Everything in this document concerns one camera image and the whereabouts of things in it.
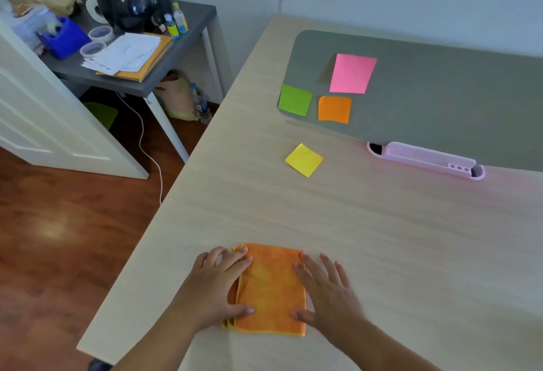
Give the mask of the person's right hand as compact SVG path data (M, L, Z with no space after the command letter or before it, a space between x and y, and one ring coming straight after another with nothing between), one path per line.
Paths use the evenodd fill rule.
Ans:
M313 304L312 311L316 313L315 323L306 325L315 328L328 340L329 334L333 333L341 323L349 322L356 318L367 318L363 312L362 304L353 289L347 290L341 284L337 283L338 277L335 261L332 261L323 253L320 253L319 259L320 264L312 258L321 267L329 281L326 285L317 286L316 288L304 288ZM294 271L299 280L300 265L300 263L294 264ZM298 307L293 310L309 309Z

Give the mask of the pink pen holder tray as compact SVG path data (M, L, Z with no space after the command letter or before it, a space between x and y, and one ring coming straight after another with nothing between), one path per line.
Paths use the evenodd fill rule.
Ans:
M459 155L391 141L380 145L368 142L369 153L379 159L424 169L427 171L457 176L467 180L482 180L486 176L484 166L476 160Z

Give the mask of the yellow sticky note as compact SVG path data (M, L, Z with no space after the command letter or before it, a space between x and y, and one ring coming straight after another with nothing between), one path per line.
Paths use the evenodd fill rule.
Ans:
M303 143L300 143L285 159L286 164L307 178L312 175L322 161L321 155L310 150Z

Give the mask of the person's right forearm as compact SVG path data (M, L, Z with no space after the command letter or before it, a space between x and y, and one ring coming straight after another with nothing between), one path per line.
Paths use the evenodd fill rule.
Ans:
M361 371L442 371L363 318L341 323L328 340Z

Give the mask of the grey side table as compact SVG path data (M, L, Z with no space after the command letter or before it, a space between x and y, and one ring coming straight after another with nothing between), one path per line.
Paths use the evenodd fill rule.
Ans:
M160 107L159 101L154 94L155 87L158 86L160 80L166 73L172 70L174 65L188 52L196 39L201 36L213 79L214 90L216 91L216 96L219 98L219 102L224 99L225 90L219 75L214 47L210 37L212 26L217 18L216 7L208 4L185 1L180 1L180 5L181 10L187 17L189 26L188 34L184 34L180 39L173 40L166 50L165 55L153 65L153 68L142 82L116 77L99 76L92 73L90 69L81 66L83 57L79 52L71 55L65 60L58 60L49 54L45 54L41 57L41 60L59 79L69 80L75 84L96 86L102 89L119 93L128 93L133 96L144 98L152 114L157 119L159 125L162 127L183 162L187 162L189 154L181 143L180 138L176 134L164 110Z

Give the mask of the green sticky note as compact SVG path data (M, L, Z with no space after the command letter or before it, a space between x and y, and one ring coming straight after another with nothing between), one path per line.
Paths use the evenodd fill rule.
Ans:
M278 109L298 116L306 116L313 94L309 91L283 84Z

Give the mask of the clear plastic bag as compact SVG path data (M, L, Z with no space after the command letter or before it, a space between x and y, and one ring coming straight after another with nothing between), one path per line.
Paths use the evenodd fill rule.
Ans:
M24 16L16 17L15 8L8 0L0 0L0 20L37 55L44 52L44 45L36 33L48 33L48 25L58 22L44 5L33 5Z

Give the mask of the small bottle with blue label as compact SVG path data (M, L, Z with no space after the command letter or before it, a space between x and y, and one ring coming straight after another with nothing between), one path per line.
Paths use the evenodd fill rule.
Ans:
M173 18L178 27L180 34L188 33L188 25L184 13L180 9L180 5L177 1L172 1Z

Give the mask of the person's left forearm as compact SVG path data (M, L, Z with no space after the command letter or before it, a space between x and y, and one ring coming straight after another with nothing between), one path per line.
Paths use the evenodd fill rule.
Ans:
M198 330L194 306L172 303L111 371L178 371Z

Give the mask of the orange cloth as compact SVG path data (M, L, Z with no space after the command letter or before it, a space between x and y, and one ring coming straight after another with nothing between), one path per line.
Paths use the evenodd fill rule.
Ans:
M243 243L252 264L231 286L227 302L247 304L255 312L222 322L224 329L244 333L271 333L305 337L306 324L294 320L290 311L307 307L306 290L294 271L294 263L305 268L301 251L272 245Z

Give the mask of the person's left hand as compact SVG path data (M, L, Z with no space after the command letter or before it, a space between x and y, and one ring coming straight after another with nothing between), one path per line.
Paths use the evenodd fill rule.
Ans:
M199 330L207 329L227 319L228 305L247 305L228 302L228 293L244 271L220 271L218 263L221 253L227 249L216 247L210 251L199 271L191 269L190 273L176 293L172 303L183 301L194 306L194 317L198 317ZM253 257L249 257L249 266Z

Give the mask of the small bottle with yellow label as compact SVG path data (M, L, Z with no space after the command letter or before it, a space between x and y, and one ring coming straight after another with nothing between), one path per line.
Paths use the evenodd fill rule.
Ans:
M164 18L165 18L166 29L170 37L177 40L180 37L180 32L179 32L176 22L172 18L172 15L165 14Z

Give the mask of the green plastic object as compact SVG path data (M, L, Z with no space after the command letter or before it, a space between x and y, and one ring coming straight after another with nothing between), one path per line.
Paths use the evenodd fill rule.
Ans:
M106 130L111 130L112 125L118 116L117 109L98 102L83 102L83 105Z

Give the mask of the orange sticky note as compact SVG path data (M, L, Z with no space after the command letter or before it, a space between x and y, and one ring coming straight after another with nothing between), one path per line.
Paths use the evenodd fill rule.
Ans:
M349 124L351 98L341 96L321 96L318 101L318 121Z

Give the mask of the clear tape roll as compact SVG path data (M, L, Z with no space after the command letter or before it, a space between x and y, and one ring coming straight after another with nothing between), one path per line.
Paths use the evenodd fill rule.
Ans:
M92 59L97 54L105 50L107 44L101 41L91 41L88 44L83 45L79 52L84 59Z
M113 31L113 28L109 25L101 25L93 28L88 33L88 37L93 42L100 42L104 44L108 44L112 42L115 39L115 32Z

